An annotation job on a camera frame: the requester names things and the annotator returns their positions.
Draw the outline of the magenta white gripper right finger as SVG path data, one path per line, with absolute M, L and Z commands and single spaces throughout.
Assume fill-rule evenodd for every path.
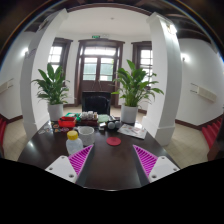
M 179 171 L 179 168 L 166 156 L 157 157 L 137 145 L 134 145 L 133 148 L 150 183 Z

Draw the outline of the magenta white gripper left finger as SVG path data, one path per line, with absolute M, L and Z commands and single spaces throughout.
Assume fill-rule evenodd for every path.
M 92 148 L 93 146 L 89 145 L 70 156 L 59 156 L 46 168 L 46 171 L 75 183 L 81 174 Z

